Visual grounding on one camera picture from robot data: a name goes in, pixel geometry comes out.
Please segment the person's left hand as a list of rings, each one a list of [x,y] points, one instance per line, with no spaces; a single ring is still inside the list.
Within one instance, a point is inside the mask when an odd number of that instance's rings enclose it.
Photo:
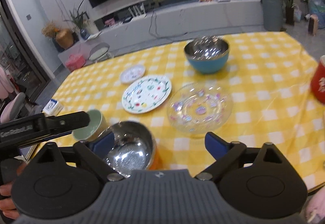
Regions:
[[[26,168],[26,163],[22,160],[9,159],[1,163],[1,213],[10,220],[16,220],[20,214],[12,200],[12,186],[14,180]]]

